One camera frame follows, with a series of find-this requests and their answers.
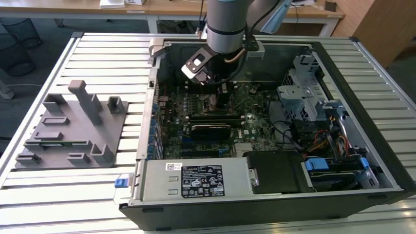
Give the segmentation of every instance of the power supply label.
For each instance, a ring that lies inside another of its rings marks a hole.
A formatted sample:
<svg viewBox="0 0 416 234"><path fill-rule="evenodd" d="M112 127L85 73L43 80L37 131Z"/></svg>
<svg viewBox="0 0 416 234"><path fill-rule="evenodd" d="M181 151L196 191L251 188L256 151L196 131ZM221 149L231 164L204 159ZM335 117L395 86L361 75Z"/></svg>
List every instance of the power supply label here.
<svg viewBox="0 0 416 234"><path fill-rule="evenodd" d="M181 196L225 196L221 165L181 167Z"/></svg>

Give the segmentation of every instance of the slotted metal table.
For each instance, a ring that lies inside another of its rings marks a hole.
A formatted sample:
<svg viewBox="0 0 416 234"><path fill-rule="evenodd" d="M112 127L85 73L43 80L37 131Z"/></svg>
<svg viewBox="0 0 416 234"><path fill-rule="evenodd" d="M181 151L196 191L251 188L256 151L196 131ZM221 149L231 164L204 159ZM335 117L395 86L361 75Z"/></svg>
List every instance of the slotted metal table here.
<svg viewBox="0 0 416 234"><path fill-rule="evenodd" d="M143 231L119 212L128 201L129 188L115 189L113 182L135 170L136 148L149 76L149 40L153 37L193 39L193 35L85 33L71 38L44 87L0 159L1 234L137 234ZM320 41L364 108L367 109L412 178L416 178L416 105L359 42L345 38L259 36L267 40ZM73 100L67 85L85 80L87 91L100 100L117 95L129 102L128 116L116 156L116 167L19 171L16 155L44 112L47 93ZM336 91L328 88L336 97ZM380 205L336 220L312 220L180 230L173 233L416 233L416 201L411 197Z"/></svg>

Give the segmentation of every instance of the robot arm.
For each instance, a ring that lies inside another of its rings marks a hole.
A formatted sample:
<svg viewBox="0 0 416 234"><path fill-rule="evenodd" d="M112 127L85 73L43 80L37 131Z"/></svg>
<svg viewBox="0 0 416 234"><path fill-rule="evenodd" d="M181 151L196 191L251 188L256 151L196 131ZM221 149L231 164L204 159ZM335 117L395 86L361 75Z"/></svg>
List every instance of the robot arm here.
<svg viewBox="0 0 416 234"><path fill-rule="evenodd" d="M245 59L247 51L259 49L253 28L276 31L291 3L292 0L208 0L208 44L181 68L192 82L204 85L231 80L232 72L236 75L241 70L236 63L239 59ZM241 48L244 34L247 43Z"/></svg>

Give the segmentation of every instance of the copper pipe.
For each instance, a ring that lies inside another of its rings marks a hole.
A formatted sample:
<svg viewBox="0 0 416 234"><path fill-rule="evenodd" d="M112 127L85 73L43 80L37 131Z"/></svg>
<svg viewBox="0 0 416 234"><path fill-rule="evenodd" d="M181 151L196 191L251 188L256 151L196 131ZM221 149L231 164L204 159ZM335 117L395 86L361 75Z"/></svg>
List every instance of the copper pipe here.
<svg viewBox="0 0 416 234"><path fill-rule="evenodd" d="M225 63L235 63L235 62L237 62L240 57L244 55L245 51L247 51L245 48L243 48L240 50L240 52L237 53L237 55L232 59L224 59L224 62Z"/></svg>

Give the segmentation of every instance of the desk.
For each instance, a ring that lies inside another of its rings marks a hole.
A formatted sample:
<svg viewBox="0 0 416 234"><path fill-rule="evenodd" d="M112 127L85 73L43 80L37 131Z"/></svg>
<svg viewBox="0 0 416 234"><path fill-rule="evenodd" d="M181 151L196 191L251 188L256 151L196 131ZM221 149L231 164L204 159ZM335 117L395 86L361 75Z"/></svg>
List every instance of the desk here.
<svg viewBox="0 0 416 234"><path fill-rule="evenodd" d="M187 0L147 0L144 5L100 9L100 0L1 0L0 17L51 19L147 20L149 32L157 33L157 20L199 20L200 3ZM320 36L329 37L344 13L313 7L289 9L285 23L324 24Z"/></svg>

